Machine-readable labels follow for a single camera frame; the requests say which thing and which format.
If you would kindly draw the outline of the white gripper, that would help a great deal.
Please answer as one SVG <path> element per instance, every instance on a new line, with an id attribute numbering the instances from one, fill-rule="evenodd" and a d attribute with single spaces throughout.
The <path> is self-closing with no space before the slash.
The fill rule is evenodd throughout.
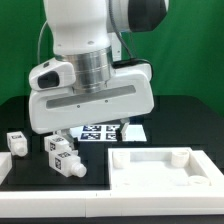
<path id="1" fill-rule="evenodd" d="M 56 131 L 65 138 L 73 151 L 79 141 L 70 128 L 120 120 L 116 140 L 126 138 L 129 117 L 148 114 L 154 107 L 148 64 L 114 69 L 103 90 L 79 94 L 73 85 L 45 91 L 31 88 L 29 116 L 32 130 L 38 134 Z"/>

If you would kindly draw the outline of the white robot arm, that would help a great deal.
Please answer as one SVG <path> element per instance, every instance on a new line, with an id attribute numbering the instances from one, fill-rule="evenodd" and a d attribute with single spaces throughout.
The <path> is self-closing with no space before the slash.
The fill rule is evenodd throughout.
<path id="1" fill-rule="evenodd" d="M 148 114 L 152 67 L 112 57 L 112 33 L 154 30 L 169 0 L 43 0 L 54 57 L 29 75 L 29 116 L 38 134 Z"/>

